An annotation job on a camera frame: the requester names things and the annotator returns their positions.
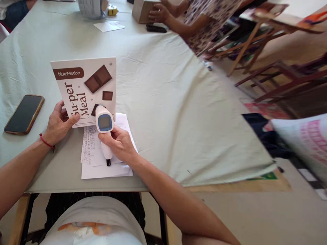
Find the brown phone case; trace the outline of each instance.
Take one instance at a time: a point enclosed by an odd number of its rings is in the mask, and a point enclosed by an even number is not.
[[[29,96],[38,96],[38,97],[42,97],[42,99],[41,99],[40,104],[38,105],[38,107],[37,107],[37,109],[36,109],[36,111],[35,111],[35,113],[34,113],[34,115],[33,115],[33,117],[32,117],[32,120],[30,121],[30,124],[29,124],[28,127],[27,127],[27,130],[26,130],[25,132],[23,132],[23,133],[20,133],[20,132],[12,132],[12,131],[6,131],[6,130],[4,130],[6,133],[15,134],[15,135],[25,135],[25,134],[28,134],[28,133],[31,131],[31,128],[32,128],[32,126],[33,126],[33,124],[34,124],[34,122],[35,122],[35,119],[36,119],[36,117],[37,117],[38,113],[40,112],[41,107],[42,107],[42,105],[43,105],[44,98],[43,98],[43,96],[41,96],[41,95],[30,95],[30,94],[28,94],[28,95],[29,95]],[[23,99],[25,98],[25,96],[21,99],[21,101],[20,101],[19,105],[17,106],[17,108],[20,106],[20,104],[21,104],[21,102],[23,101]],[[7,124],[6,124],[6,126],[5,126],[4,128],[7,127],[8,123],[9,123],[10,120],[11,120],[11,118],[12,118],[13,115],[16,113],[16,110],[14,111],[14,113],[12,114],[12,116],[9,118],[9,120],[8,120],[8,122],[7,122]]]

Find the lap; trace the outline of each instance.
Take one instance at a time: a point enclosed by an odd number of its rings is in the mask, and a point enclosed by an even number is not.
[[[122,202],[132,212],[144,231],[145,212],[138,192],[52,193],[46,208],[47,222],[44,225],[45,231],[47,232],[70,206],[83,198],[91,196],[108,196]]]
[[[23,18],[28,13],[28,8],[26,4],[26,0],[13,3],[10,5],[6,11],[6,18],[3,20],[3,23],[13,30],[19,22],[23,20]]]

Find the chocolate piece image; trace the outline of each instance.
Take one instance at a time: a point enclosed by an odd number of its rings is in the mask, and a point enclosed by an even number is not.
[[[103,86],[105,83],[109,82],[112,79],[105,65],[101,66],[101,68],[98,69],[95,74],[100,86]]]
[[[99,88],[112,79],[105,65],[101,66],[84,84],[94,94]]]
[[[91,76],[88,80],[86,80],[86,82],[84,83],[86,85],[86,87],[89,88],[89,90],[94,94],[94,92],[96,92],[99,88],[101,88],[101,86],[98,84],[98,82],[96,81],[94,75]]]
[[[113,92],[102,91],[102,100],[112,100]]]
[[[92,110],[92,113],[91,113],[91,116],[95,116],[95,109],[98,107],[98,104],[95,104],[94,107],[93,107],[93,110]]]

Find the white shirt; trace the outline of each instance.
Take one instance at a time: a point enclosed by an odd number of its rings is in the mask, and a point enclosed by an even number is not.
[[[6,18],[7,8],[15,2],[20,2],[22,0],[0,0],[0,20]]]
[[[68,208],[52,226],[41,245],[146,245],[131,211],[106,196],[84,198]]]

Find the nutrimotion super meal box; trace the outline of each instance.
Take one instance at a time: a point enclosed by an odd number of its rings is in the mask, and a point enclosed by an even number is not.
[[[95,125],[95,108],[103,105],[115,120],[116,58],[51,61],[68,116],[80,115],[73,128]]]

